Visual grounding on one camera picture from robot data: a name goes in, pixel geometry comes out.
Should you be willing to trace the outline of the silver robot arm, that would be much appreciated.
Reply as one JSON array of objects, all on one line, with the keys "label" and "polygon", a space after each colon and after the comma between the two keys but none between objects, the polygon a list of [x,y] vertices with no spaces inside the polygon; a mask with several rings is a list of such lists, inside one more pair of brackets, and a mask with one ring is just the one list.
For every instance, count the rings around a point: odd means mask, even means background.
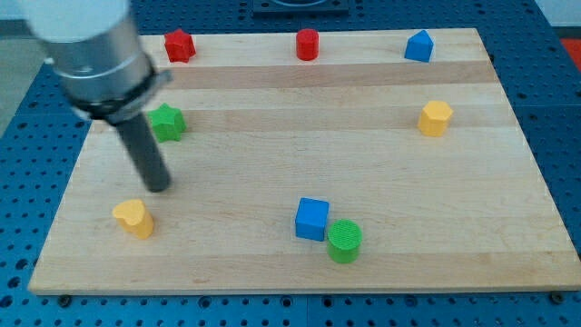
[{"label": "silver robot arm", "polygon": [[22,0],[64,94],[81,115],[116,125],[172,80],[144,51],[128,0]]}]

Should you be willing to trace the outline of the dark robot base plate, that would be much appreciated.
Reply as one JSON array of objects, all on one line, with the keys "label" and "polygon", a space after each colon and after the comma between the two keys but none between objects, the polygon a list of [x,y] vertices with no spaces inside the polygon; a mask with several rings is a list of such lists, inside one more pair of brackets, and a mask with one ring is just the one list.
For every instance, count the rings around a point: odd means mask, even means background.
[{"label": "dark robot base plate", "polygon": [[349,0],[251,0],[253,15],[344,14]]}]

